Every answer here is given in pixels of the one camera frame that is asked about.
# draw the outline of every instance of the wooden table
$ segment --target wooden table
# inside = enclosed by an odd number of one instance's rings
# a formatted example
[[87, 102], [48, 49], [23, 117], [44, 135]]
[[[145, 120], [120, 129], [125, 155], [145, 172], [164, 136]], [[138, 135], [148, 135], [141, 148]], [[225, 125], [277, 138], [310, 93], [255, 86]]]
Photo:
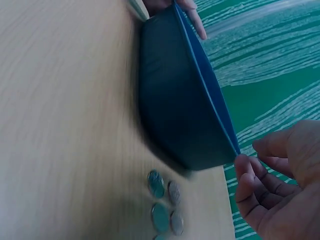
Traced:
[[139, 23], [120, 0], [0, 1], [0, 239], [151, 240], [156, 168], [184, 240], [231, 240], [221, 167], [186, 178], [135, 117]]

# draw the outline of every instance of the coin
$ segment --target coin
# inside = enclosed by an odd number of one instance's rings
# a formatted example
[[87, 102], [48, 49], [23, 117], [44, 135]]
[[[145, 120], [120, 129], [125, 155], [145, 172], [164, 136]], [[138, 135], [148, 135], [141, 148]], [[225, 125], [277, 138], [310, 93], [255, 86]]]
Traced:
[[181, 201], [181, 195], [180, 195], [180, 187], [175, 181], [170, 181], [168, 183], [168, 196], [170, 199], [170, 202], [176, 206]]
[[153, 240], [165, 240], [165, 238], [161, 235], [155, 236]]
[[177, 211], [171, 213], [170, 227], [173, 234], [176, 236], [181, 236], [184, 231], [184, 219]]
[[158, 199], [162, 198], [165, 194], [164, 179], [155, 169], [148, 174], [148, 186], [150, 192]]
[[156, 203], [151, 209], [151, 219], [154, 228], [159, 233], [164, 233], [169, 229], [169, 214], [165, 206]]

